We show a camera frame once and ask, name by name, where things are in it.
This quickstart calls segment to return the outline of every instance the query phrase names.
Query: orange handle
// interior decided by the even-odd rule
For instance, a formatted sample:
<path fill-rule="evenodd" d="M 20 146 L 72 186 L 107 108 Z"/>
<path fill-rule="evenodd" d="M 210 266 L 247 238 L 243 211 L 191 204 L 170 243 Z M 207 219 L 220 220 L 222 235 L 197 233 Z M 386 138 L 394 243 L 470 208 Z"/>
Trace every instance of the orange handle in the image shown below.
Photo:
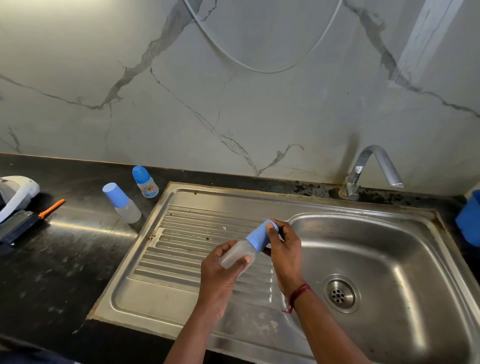
<path fill-rule="evenodd" d="M 57 201 L 56 203 L 54 203 L 52 206 L 50 206 L 49 208 L 47 208 L 45 211 L 43 212 L 40 212 L 38 214 L 38 217 L 39 218 L 44 218 L 46 214 L 48 214 L 49 212 L 52 212 L 53 210 L 55 210 L 58 206 L 60 206 L 61 204 L 63 204 L 65 202 L 65 199 L 61 199 L 60 201 Z"/>

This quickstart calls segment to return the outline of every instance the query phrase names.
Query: bracelet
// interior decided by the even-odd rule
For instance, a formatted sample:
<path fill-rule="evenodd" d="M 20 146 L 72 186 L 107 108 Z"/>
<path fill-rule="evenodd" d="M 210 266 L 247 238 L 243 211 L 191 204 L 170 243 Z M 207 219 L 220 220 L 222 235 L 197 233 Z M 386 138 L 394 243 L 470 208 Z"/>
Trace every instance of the bracelet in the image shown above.
<path fill-rule="evenodd" d="M 300 287 L 298 287 L 293 293 L 290 295 L 290 298 L 288 298 L 288 304 L 287 308 L 283 310 L 282 312 L 285 312 L 287 314 L 291 314 L 293 311 L 293 304 L 295 303 L 296 299 L 299 298 L 302 293 L 305 293 L 306 291 L 311 291 L 312 288 L 308 284 L 302 284 Z"/>

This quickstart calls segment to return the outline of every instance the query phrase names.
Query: faucet spout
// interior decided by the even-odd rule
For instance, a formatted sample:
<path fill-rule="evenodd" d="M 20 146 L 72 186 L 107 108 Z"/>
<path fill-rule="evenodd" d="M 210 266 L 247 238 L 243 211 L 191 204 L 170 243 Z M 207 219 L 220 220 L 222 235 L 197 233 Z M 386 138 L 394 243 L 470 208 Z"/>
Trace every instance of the faucet spout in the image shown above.
<path fill-rule="evenodd" d="M 355 162 L 355 165 L 353 166 L 352 172 L 350 172 L 350 174 L 345 178 L 344 193 L 351 201 L 357 201 L 359 198 L 357 193 L 357 182 L 360 178 L 363 168 L 365 167 L 365 164 L 367 164 L 368 158 L 370 158 L 372 154 L 375 154 L 378 164 L 380 164 L 380 167 L 382 168 L 382 171 L 390 186 L 395 188 L 403 188 L 402 179 L 398 175 L 398 172 L 396 171 L 395 166 L 390 160 L 387 152 L 385 152 L 385 149 L 383 149 L 381 146 L 371 145 L 362 150 L 357 158 L 357 161 Z"/>

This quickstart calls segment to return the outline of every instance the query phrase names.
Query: drain strainer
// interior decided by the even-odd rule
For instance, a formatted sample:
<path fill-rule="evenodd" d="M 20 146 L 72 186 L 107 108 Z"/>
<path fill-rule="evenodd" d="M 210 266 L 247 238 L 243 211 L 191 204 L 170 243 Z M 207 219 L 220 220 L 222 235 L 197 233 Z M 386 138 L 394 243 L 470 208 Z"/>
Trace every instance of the drain strainer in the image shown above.
<path fill-rule="evenodd" d="M 351 314 L 360 305 L 360 292 L 351 280 L 340 274 L 332 274 L 324 281 L 324 296 L 339 312 Z"/>

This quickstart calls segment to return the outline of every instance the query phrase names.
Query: sink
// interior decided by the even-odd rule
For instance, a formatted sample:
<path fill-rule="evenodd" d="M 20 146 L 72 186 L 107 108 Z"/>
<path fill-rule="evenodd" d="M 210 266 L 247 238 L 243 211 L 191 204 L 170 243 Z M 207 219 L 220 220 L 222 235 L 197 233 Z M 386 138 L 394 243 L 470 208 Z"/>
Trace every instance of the sink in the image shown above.
<path fill-rule="evenodd" d="M 302 240 L 304 276 L 376 363 L 480 363 L 480 288 L 435 211 L 171 183 L 89 318 L 175 338 L 201 261 L 266 218 Z M 282 312 L 271 260 L 235 284 L 208 348 L 256 363 L 314 363 Z"/>

